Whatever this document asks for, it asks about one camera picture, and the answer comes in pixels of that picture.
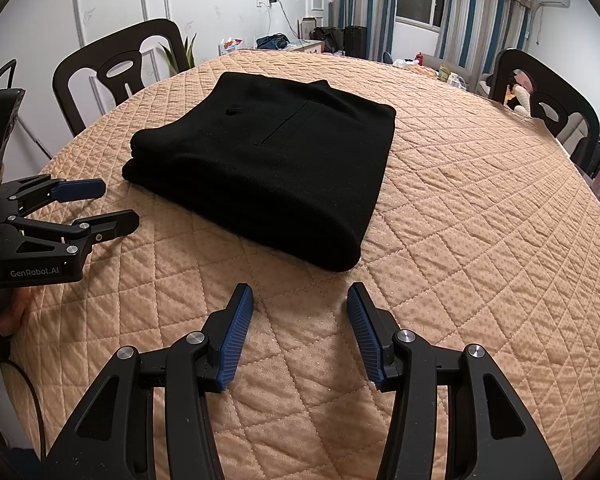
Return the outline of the person left hand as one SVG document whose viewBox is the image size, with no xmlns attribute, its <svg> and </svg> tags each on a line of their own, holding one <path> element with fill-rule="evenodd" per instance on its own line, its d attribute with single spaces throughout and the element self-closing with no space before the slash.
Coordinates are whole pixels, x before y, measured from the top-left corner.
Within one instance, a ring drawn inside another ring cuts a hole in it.
<svg viewBox="0 0 600 480">
<path fill-rule="evenodd" d="M 0 289 L 0 335 L 12 336 L 21 326 L 24 312 L 30 307 L 32 287 Z"/>
</svg>

